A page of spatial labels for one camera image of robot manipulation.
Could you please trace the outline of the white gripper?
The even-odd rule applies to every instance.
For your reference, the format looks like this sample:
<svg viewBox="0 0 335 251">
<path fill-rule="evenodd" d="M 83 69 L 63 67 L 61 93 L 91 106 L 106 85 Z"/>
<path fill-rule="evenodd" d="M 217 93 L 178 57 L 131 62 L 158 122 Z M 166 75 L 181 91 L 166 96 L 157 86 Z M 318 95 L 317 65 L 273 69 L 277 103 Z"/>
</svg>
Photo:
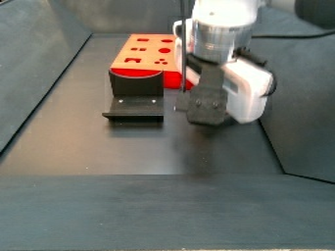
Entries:
<svg viewBox="0 0 335 251">
<path fill-rule="evenodd" d="M 175 108 L 194 124 L 219 125 L 226 117 L 247 124 L 262 117 L 274 93 L 274 74 L 247 50 L 251 27 L 205 25 L 187 19 L 173 25 L 174 60 L 183 86 Z"/>
</svg>

